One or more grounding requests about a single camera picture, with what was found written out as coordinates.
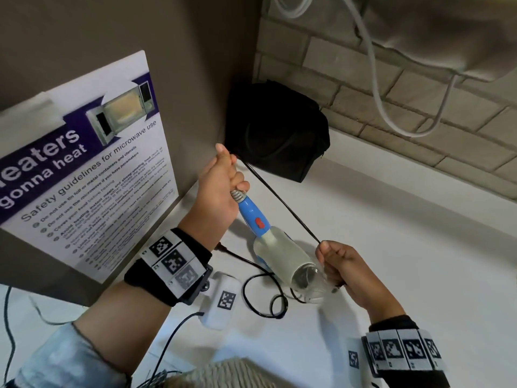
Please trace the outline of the person's left hand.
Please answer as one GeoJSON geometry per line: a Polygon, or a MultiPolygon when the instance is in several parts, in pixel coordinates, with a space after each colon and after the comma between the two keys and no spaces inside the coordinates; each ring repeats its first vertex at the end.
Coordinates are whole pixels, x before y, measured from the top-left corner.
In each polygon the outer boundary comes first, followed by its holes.
{"type": "Polygon", "coordinates": [[[197,197],[178,228],[209,251],[215,250],[239,212],[233,190],[248,192],[250,183],[235,168],[216,166],[216,156],[198,178],[197,197]]]}

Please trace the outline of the person's right hand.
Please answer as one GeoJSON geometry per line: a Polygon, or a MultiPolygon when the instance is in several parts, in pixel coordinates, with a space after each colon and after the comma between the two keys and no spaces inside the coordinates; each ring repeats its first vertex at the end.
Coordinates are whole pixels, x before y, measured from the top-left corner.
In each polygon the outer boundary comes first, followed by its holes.
{"type": "Polygon", "coordinates": [[[336,286],[344,285],[352,300],[365,311],[373,306],[400,304],[355,248],[352,248],[352,258],[349,260],[338,259],[336,255],[323,260],[321,242],[315,255],[323,265],[328,280],[336,286]]]}

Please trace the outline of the blue and white hair dryer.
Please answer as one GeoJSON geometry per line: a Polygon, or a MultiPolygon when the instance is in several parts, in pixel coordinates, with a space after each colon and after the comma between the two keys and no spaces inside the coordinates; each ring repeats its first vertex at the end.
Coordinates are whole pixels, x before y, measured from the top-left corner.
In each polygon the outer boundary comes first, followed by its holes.
{"type": "Polygon", "coordinates": [[[308,303],[322,302],[328,295],[338,292],[339,289],[328,280],[322,265],[283,230],[272,226],[245,192],[235,189],[230,195],[256,236],[253,244],[255,255],[265,262],[278,279],[300,293],[308,303]]]}

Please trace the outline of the person's right forearm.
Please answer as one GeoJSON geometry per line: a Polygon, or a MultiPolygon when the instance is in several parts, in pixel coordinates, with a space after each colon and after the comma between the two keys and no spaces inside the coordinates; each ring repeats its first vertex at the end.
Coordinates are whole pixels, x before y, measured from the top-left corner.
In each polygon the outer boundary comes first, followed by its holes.
{"type": "Polygon", "coordinates": [[[369,307],[366,311],[369,315],[371,325],[406,315],[403,307],[398,303],[373,306],[369,307]]]}

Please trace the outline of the person's left forearm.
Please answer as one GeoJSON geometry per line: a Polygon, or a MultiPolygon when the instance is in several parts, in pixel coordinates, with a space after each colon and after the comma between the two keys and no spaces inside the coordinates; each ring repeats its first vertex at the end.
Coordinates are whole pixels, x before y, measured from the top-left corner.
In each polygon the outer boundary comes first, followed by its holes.
{"type": "Polygon", "coordinates": [[[145,354],[171,306],[140,287],[120,282],[104,292],[74,325],[104,356],[145,354]]]}

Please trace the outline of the black fabric bag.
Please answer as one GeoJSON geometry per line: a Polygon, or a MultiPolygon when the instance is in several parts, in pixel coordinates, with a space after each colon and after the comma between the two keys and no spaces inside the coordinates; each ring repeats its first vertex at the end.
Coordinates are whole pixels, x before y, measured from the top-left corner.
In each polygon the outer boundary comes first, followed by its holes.
{"type": "Polygon", "coordinates": [[[318,103],[275,81],[239,84],[229,92],[225,147],[240,160],[301,183],[330,147],[318,103]]]}

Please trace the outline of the black marker wristband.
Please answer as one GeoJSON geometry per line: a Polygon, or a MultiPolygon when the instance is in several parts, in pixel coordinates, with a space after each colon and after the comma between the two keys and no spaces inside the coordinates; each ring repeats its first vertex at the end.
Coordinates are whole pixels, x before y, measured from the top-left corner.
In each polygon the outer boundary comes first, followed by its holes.
{"type": "Polygon", "coordinates": [[[191,305],[208,281],[212,252],[179,228],[172,228],[139,254],[124,282],[168,306],[191,305]]]}
{"type": "Polygon", "coordinates": [[[372,376],[389,388],[450,388],[431,334],[409,316],[373,323],[361,343],[372,376]]]}

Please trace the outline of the microwave safety poster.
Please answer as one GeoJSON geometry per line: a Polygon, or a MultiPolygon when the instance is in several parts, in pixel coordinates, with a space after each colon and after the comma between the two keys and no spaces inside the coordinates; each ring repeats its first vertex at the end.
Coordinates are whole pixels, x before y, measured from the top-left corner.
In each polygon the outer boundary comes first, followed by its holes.
{"type": "Polygon", "coordinates": [[[178,197],[146,53],[35,97],[65,124],[0,128],[0,229],[103,283],[178,197]]]}

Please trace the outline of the beige knit garment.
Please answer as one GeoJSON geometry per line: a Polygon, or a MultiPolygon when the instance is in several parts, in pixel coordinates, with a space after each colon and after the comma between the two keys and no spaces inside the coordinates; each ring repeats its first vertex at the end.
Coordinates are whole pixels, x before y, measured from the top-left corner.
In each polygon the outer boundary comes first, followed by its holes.
{"type": "Polygon", "coordinates": [[[230,358],[168,378],[166,388],[295,388],[249,359],[230,358]]]}

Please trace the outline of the grey tape strip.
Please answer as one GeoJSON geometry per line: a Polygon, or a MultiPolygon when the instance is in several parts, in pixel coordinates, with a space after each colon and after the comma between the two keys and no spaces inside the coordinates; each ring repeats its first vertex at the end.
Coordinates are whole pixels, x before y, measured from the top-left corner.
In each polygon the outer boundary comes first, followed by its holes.
{"type": "Polygon", "coordinates": [[[55,130],[65,121],[52,99],[34,97],[0,113],[0,128],[55,130]]]}

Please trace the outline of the beige fabric cover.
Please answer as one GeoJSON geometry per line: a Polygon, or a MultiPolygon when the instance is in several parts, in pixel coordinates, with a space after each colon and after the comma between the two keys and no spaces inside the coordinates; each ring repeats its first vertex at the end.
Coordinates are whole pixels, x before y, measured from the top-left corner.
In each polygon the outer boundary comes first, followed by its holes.
{"type": "Polygon", "coordinates": [[[517,68],[517,0],[356,0],[375,45],[484,82],[517,68]]]}

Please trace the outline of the light blue denim sleeve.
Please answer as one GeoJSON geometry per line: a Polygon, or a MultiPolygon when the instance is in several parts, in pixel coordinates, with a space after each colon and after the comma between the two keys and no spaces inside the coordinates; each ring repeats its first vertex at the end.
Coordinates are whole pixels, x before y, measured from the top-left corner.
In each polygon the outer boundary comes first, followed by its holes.
{"type": "Polygon", "coordinates": [[[107,360],[71,323],[58,328],[1,388],[131,388],[132,376],[107,360]]]}

